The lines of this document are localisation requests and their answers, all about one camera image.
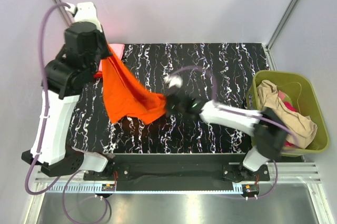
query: orange cloth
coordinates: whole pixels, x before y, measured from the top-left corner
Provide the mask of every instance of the orange cloth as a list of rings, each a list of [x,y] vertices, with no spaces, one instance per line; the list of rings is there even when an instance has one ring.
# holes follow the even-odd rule
[[[102,60],[103,100],[112,123],[124,116],[136,117],[149,124],[165,114],[162,94],[145,89],[116,56]]]

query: marble tabletop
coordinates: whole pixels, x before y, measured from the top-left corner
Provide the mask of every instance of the marble tabletop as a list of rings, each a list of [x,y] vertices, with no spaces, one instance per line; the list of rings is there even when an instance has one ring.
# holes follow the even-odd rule
[[[156,93],[164,93],[168,74],[188,65],[202,66],[217,80],[218,101],[242,108],[254,74],[269,68],[261,44],[130,44],[122,61]],[[211,98],[212,83],[204,72],[180,75],[189,93]],[[250,137],[238,130],[181,116],[162,116],[149,125],[131,117],[111,123],[102,87],[101,79],[86,85],[74,109],[67,142],[76,148],[111,154],[246,152],[250,147]]]

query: white wall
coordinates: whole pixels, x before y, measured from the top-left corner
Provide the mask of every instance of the white wall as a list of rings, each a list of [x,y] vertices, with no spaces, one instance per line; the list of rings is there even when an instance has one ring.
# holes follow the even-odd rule
[[[108,42],[267,43],[290,0],[93,1]]]
[[[314,86],[331,144],[326,152],[310,157],[337,220],[337,0],[300,0],[272,55],[278,70],[301,73]]]
[[[32,147],[41,112],[37,34],[51,0],[1,0],[0,4],[0,223],[22,224],[28,195],[28,164],[21,153]],[[55,13],[47,26],[46,59],[55,57],[65,24]]]

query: plastic bin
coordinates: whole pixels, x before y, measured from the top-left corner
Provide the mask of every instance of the plastic bin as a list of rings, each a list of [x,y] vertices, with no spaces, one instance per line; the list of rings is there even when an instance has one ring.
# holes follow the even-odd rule
[[[273,70],[259,71],[255,74],[253,83],[246,94],[246,101],[249,109],[262,110],[256,87],[259,86],[263,80],[269,80],[276,84],[278,90],[288,95],[288,101],[291,102],[292,106],[296,108],[301,115],[310,116],[311,120],[317,124],[318,129],[316,136],[306,149],[284,147],[282,155],[300,156],[325,151],[329,145],[329,135],[311,83],[302,75],[295,73],[285,73]]]

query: metallic floor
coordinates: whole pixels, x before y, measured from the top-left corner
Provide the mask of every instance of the metallic floor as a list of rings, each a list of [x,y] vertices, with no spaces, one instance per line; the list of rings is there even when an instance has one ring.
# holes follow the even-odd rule
[[[270,185],[261,185],[261,193]],[[104,210],[103,202],[90,199],[77,203],[87,194],[67,194],[66,206],[78,222],[92,223]],[[47,193],[38,224],[71,223],[63,214],[62,195]],[[259,200],[225,199],[219,195],[113,195],[108,198],[111,217],[101,223],[113,224],[318,224],[305,185],[277,185],[266,198]]]

